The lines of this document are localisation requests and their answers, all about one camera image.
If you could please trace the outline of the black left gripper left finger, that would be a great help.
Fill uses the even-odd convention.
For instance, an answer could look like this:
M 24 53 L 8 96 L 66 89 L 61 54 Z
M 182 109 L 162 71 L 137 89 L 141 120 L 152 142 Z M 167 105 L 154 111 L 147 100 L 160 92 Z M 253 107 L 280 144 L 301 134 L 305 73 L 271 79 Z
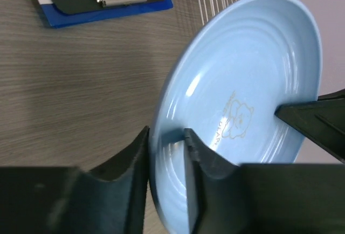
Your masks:
M 90 171 L 2 167 L 1 233 L 142 233 L 148 135 Z

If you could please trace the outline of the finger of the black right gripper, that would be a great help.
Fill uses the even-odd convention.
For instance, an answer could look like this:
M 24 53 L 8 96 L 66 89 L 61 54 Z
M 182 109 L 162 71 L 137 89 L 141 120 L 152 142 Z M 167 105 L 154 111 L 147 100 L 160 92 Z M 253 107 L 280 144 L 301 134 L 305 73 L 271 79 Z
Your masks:
M 281 105 L 275 116 L 344 163 L 344 90 Z

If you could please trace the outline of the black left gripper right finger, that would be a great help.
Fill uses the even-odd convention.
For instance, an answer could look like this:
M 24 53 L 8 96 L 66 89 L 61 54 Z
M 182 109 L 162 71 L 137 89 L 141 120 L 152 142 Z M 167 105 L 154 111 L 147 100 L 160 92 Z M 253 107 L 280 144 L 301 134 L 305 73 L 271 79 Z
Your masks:
M 184 130 L 190 233 L 344 233 L 343 164 L 234 165 Z

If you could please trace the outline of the light blue plate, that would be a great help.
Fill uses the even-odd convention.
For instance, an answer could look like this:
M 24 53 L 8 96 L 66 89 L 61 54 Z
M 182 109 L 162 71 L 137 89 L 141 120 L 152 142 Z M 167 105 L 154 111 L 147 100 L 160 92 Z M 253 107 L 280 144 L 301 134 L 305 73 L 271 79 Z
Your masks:
M 318 98 L 322 45 L 299 0 L 239 0 L 214 16 L 162 87 L 149 134 L 150 188 L 170 233 L 188 233 L 183 131 L 233 164 L 294 162 L 304 137 L 275 116 Z

